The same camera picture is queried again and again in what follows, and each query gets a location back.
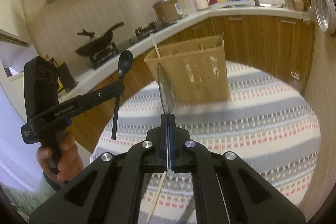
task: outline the round table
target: round table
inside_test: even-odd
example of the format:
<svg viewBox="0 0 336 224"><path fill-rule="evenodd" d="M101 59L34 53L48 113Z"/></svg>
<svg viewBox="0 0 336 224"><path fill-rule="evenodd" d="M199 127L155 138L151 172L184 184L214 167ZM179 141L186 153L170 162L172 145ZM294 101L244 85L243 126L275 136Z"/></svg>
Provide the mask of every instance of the round table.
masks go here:
<svg viewBox="0 0 336 224"><path fill-rule="evenodd" d="M177 104L176 125L210 151L233 151L263 178L299 205L311 181L320 148L319 121L293 87L250 66L226 62L231 98L201 105ZM117 139L112 120L105 127L91 161L104 152L114 155L146 139L160 126L163 113L159 87L153 82L119 110ZM154 204L162 174L153 174L142 198L139 223L178 223L193 196L191 174L167 172ZM188 223L196 223L193 212Z"/></svg>

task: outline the round metal tray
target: round metal tray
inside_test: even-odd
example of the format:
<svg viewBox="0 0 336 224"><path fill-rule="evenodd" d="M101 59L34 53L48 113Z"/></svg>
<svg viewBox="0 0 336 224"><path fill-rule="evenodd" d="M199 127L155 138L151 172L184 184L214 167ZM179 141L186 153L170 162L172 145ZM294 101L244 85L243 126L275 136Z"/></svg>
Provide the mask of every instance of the round metal tray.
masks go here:
<svg viewBox="0 0 336 224"><path fill-rule="evenodd" d="M315 11L320 29L334 34L336 31L336 5L334 0L315 0Z"/></svg>

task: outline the silver bolt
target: silver bolt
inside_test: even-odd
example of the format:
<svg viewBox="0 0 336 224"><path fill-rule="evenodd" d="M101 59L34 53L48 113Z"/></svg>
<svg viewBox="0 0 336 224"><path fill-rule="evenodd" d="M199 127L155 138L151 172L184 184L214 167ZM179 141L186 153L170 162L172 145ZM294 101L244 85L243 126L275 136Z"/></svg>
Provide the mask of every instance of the silver bolt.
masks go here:
<svg viewBox="0 0 336 224"><path fill-rule="evenodd" d="M193 148L196 145L194 141L186 141L184 144L186 147L189 147L189 148Z"/></svg>
<svg viewBox="0 0 336 224"><path fill-rule="evenodd" d="M110 161L112 160L113 155L111 153L104 153L101 155L101 160L102 161Z"/></svg>
<svg viewBox="0 0 336 224"><path fill-rule="evenodd" d="M143 141L142 142L142 147L144 148L150 148L152 147L153 143L151 141Z"/></svg>
<svg viewBox="0 0 336 224"><path fill-rule="evenodd" d="M227 158L228 160L234 160L236 158L236 154L233 152L227 152L225 153L225 158Z"/></svg>

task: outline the black wok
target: black wok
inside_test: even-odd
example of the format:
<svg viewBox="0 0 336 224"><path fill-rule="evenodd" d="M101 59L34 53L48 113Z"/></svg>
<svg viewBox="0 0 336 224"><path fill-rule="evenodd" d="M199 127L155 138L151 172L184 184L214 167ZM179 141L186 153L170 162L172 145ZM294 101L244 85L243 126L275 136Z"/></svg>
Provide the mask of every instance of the black wok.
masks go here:
<svg viewBox="0 0 336 224"><path fill-rule="evenodd" d="M119 22L110 29L108 29L104 34L95 35L94 32L87 32L83 29L83 32L77 33L77 35L85 35L90 37L88 43L84 46L78 48L76 53L80 56L93 56L95 53L100 52L105 49L112 41L113 38L113 30L124 26L125 22Z"/></svg>

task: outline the kitchen sink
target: kitchen sink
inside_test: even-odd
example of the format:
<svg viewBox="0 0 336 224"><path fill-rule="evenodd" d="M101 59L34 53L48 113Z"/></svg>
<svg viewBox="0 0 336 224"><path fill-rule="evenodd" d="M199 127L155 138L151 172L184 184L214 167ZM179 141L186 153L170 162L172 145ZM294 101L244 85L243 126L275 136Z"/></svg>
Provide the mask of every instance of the kitchen sink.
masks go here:
<svg viewBox="0 0 336 224"><path fill-rule="evenodd" d="M256 7L254 4L229 4L220 9L224 8L248 8L248 7ZM283 4L271 4L271 3L260 3L260 7L268 7L268 8L284 8Z"/></svg>

